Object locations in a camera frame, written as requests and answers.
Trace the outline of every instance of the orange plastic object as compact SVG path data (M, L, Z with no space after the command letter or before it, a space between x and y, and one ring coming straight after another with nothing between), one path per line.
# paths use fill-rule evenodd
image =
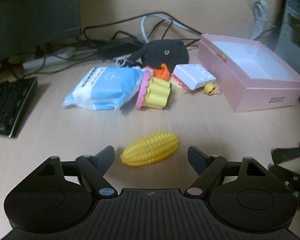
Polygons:
M170 72L166 64L161 64L161 69L153 69L153 76L168 81L170 78Z
M158 132L131 143L120 155L129 166L144 166L161 161L175 152L179 139L172 132Z

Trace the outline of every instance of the black plush toy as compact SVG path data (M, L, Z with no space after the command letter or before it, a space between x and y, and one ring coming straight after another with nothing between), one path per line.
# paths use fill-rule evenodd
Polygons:
M189 54L182 40L155 40L144 45L142 49L131 54L127 59L127 66L149 66L161 69L161 64L166 64L170 73L178 64L188 64Z

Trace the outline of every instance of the pink scalloped edge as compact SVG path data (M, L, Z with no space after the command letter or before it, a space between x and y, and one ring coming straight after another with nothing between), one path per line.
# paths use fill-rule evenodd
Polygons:
M140 86L140 91L139 91L139 95L137 98L137 102L136 102L136 109L141 109L142 107L142 102L144 100L144 96L147 92L147 86L149 85L149 78L150 78L151 74L149 71L145 71L144 75L143 75L143 79L142 79L142 83Z

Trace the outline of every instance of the monitor stand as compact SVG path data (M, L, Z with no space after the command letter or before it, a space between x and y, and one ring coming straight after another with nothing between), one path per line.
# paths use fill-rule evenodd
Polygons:
M1 68L0 68L0 75L5 72L9 71L17 80L19 79L16 75L15 71L12 69L15 66L19 66L19 64L14 64L9 62L9 58L6 58L1 61Z

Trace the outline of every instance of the blue and white plastic package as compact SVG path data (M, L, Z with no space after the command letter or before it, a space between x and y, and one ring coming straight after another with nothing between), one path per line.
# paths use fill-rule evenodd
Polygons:
M119 109L139 91L143 74L126 67L94 67L65 97L62 106Z

